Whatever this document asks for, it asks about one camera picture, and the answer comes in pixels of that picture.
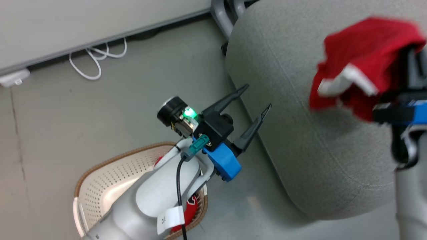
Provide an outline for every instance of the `laundry basket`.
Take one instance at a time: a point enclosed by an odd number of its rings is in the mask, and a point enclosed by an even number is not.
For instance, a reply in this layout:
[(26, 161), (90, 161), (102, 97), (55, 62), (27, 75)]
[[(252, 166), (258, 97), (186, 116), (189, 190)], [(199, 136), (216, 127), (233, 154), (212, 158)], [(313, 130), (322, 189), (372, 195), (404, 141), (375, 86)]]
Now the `laundry basket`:
[[(153, 170), (157, 159), (165, 155), (173, 142), (141, 147), (111, 158), (89, 169), (79, 179), (74, 191), (73, 214), (81, 237), (110, 209), (111, 205), (144, 173)], [(199, 203), (192, 222), (186, 229), (197, 226), (208, 209), (206, 185), (196, 193)], [(169, 234), (175, 239), (182, 231)]]

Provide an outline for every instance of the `black cable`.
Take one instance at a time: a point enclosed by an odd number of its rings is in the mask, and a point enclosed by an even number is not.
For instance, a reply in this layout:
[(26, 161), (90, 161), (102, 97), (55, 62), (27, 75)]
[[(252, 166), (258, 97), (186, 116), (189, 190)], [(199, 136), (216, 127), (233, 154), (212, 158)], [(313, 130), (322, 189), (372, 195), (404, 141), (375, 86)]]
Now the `black cable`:
[[(187, 157), (185, 156), (181, 158), (181, 160), (178, 163), (178, 168), (176, 169), (176, 192), (178, 194), (178, 206), (182, 206), (181, 184), (179, 180), (180, 180), (181, 166), (186, 158)], [(187, 240), (187, 232), (185, 231), (185, 221), (184, 221), (184, 224), (181, 225), (181, 228), (182, 228), (182, 236), (184, 240)]]

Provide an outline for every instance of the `red towel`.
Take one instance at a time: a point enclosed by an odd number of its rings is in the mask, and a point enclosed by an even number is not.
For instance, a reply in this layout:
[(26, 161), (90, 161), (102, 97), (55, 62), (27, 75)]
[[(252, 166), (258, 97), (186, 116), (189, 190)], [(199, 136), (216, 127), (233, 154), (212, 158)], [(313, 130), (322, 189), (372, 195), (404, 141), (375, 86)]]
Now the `red towel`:
[(400, 50), (415, 45), (420, 51), (425, 44), (415, 24), (384, 18), (367, 18), (327, 36), (326, 60), (318, 64), (310, 108), (321, 110), (342, 102), (356, 116), (372, 121), (379, 96), (403, 84)]

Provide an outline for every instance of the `concrete floor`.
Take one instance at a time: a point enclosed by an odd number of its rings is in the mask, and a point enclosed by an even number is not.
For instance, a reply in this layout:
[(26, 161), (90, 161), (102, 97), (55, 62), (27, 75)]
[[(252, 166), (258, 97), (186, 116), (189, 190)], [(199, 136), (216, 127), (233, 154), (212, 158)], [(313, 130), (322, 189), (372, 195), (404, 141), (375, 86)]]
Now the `concrete floor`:
[[(212, 19), (201, 20), (129, 42), (125, 57), (101, 62), (99, 81), (83, 79), (66, 61), (32, 72), (21, 86), (0, 88), (1, 238), (79, 239), (72, 214), (79, 177), (125, 151), (178, 140), (156, 119), (169, 97), (201, 110), (231, 92), (224, 41)], [(88, 57), (75, 63), (95, 73)], [(239, 102), (227, 112), (234, 138), (249, 120)], [(189, 239), (398, 239), (394, 203), (347, 220), (313, 222), (289, 201), (258, 140), (240, 162), (234, 181), (208, 183), (208, 212)]]

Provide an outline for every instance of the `chair leg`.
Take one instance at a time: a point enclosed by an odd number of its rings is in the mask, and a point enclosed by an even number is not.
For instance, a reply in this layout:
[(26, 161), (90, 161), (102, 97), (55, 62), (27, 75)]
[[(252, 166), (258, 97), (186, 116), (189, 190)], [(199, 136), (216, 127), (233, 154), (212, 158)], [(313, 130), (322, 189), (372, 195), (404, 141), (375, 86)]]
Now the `chair leg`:
[(245, 0), (229, 0), (229, 2), (236, 17), (240, 18), (243, 16), (243, 13), (246, 10)]
[(224, 0), (212, 0), (211, 14), (228, 40), (233, 30), (233, 24), (225, 12)]

